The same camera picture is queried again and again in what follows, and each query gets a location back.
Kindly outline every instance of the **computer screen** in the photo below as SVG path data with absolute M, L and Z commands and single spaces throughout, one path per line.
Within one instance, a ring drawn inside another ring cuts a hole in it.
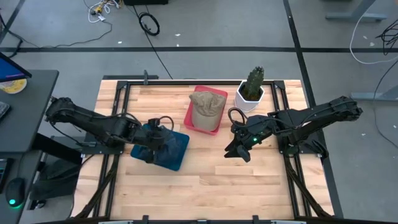
M 18 80 L 22 78 L 30 78 L 32 75 L 0 53 L 0 82 Z

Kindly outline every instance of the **concrete floor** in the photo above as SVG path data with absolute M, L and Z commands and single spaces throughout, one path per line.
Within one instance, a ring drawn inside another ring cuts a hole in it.
M 86 0 L 87 4 L 97 1 Z M 349 11 L 359 1 L 290 0 L 302 47 L 347 48 L 354 24 L 327 21 L 328 11 Z M 7 21 L 17 1 L 2 0 L 1 14 Z M 145 7 L 137 7 L 139 12 Z M 165 6 L 149 6 L 158 19 L 160 35 L 151 37 L 156 47 L 294 47 L 284 4 L 279 0 L 170 0 Z M 397 18 L 393 0 L 376 1 L 370 12 L 383 12 L 388 19 L 360 24 L 354 47 L 382 47 L 379 35 Z M 74 47 L 150 47 L 137 19 L 125 7 L 105 14 L 113 24 L 112 33 L 101 40 Z M 25 0 L 11 30 L 36 45 L 69 44 L 98 37 L 107 24 L 87 21 L 83 1 Z M 17 40 L 7 35 L 0 47 L 14 47 Z M 295 52 L 159 52 L 174 78 L 246 78 L 256 65 L 266 70 L 267 79 L 302 79 Z M 330 101 L 352 91 L 374 91 L 391 63 L 361 65 L 349 53 L 304 53 L 308 75 L 317 103 Z M 382 53 L 358 54 L 372 62 L 395 57 Z M 60 71 L 54 96 L 68 96 L 85 108 L 93 109 L 103 75 L 139 75 L 146 69 L 162 79 L 169 78 L 153 52 L 40 52 L 20 53 L 13 58 L 26 69 Z M 398 67 L 381 85 L 386 90 L 398 84 Z M 332 169 L 345 218 L 396 221 L 398 194 L 398 149 L 375 129 L 371 105 L 360 102 L 364 113 L 353 123 L 338 123 L 324 129 Z M 398 108 L 394 103 L 377 103 L 381 131 L 397 141 Z M 68 134 L 81 133 L 69 125 Z M 56 135 L 49 125 L 40 132 Z M 67 217 L 71 197 L 55 198 L 43 209 L 25 212 L 21 223 L 61 220 Z

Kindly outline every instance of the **white pot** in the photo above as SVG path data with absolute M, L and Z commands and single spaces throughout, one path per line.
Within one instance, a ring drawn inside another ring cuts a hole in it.
M 243 112 L 249 112 L 256 108 L 260 101 L 262 100 L 262 97 L 264 96 L 264 89 L 260 87 L 261 89 L 261 96 L 258 101 L 247 101 L 243 98 L 239 90 L 241 87 L 246 83 L 246 80 L 243 80 L 241 84 L 239 85 L 238 89 L 236 90 L 235 93 L 235 106 L 239 109 L 241 109 Z

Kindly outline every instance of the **wooden tabletop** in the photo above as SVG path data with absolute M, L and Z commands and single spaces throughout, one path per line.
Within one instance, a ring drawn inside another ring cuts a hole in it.
M 111 114 L 117 82 L 101 82 L 95 106 L 97 113 Z M 306 108 L 300 80 L 285 80 L 285 85 L 290 108 Z M 189 130 L 183 125 L 190 103 L 188 96 L 194 85 L 134 85 L 131 88 L 128 113 L 142 123 L 149 118 L 171 116 L 174 130 L 189 135 L 190 142 L 178 172 L 132 158 L 133 145 L 126 145 L 119 161 L 111 219 L 140 220 L 143 215 L 149 215 L 151 220 L 250 220 L 253 215 L 265 220 L 293 219 L 286 171 L 275 136 L 254 146 L 248 163 L 241 158 L 225 159 L 224 148 L 233 138 L 226 112 L 234 106 L 237 86 L 210 87 L 228 92 L 216 136 Z M 248 115 L 275 110 L 269 86 L 264 86 L 264 91 L 261 103 Z M 162 122 L 170 127 L 168 121 Z M 307 188 L 325 211 L 333 214 L 321 161 L 314 154 L 300 155 L 300 158 Z M 72 216 L 82 210 L 95 192 L 102 160 L 102 155 L 94 156 L 81 169 Z M 297 187 L 296 191 L 300 214 L 304 215 Z M 104 208 L 105 200 L 102 200 L 100 214 Z

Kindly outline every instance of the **pink tray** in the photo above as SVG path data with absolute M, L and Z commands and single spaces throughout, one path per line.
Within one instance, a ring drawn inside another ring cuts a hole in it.
M 223 90 L 217 90 L 217 89 L 210 88 L 210 87 L 203 86 L 203 85 L 197 85 L 195 87 L 195 91 L 210 91 L 212 93 L 219 94 L 219 95 L 221 95 L 221 96 L 223 96 L 225 98 L 228 97 L 228 93 L 223 91 Z M 223 118 L 223 115 L 221 114 L 221 118 L 220 118 L 220 121 L 218 122 L 217 128 L 214 129 L 213 131 L 207 131 L 207 130 L 203 130 L 203 129 L 200 129 L 200 128 L 195 128 L 193 126 L 193 124 L 192 124 L 192 110 L 193 110 L 193 104 L 192 104 L 192 101 L 191 101 L 191 103 L 189 104 L 189 107 L 188 107 L 187 114 L 185 115 L 184 125 L 188 129 L 191 129 L 191 130 L 194 130 L 194 131 L 199 131 L 201 133 L 210 134 L 210 135 L 216 135 L 218 130 L 219 130 L 219 128 L 220 128 L 220 123 L 221 123 L 221 119 Z

